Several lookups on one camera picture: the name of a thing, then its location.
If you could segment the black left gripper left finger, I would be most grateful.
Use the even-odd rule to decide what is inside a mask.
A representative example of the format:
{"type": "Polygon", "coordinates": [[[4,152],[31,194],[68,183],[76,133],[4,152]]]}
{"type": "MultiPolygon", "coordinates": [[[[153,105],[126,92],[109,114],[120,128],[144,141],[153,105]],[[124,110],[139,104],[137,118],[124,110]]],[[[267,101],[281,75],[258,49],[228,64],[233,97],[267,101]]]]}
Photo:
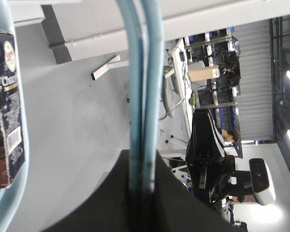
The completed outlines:
{"type": "Polygon", "coordinates": [[[46,232],[131,232],[129,150],[120,155],[101,185],[46,232]]]}

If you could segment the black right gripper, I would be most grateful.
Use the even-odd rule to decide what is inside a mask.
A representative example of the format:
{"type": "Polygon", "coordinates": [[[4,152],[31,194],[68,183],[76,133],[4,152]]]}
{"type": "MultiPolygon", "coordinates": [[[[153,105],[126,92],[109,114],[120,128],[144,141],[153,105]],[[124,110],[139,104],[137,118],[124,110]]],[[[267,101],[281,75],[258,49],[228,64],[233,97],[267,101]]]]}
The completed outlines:
{"type": "Polygon", "coordinates": [[[233,166],[224,148],[223,137],[215,126],[210,110],[196,109],[186,164],[193,194],[201,201],[214,202],[227,197],[233,166]]]}

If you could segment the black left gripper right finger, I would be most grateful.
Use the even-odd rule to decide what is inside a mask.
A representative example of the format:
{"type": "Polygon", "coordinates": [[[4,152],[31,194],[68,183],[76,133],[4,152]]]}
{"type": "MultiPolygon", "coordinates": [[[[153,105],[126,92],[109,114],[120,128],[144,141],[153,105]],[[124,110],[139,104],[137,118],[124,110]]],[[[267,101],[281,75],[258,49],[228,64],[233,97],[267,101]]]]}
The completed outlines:
{"type": "Polygon", "coordinates": [[[155,192],[149,232],[246,232],[190,194],[156,155],[155,192]]]}

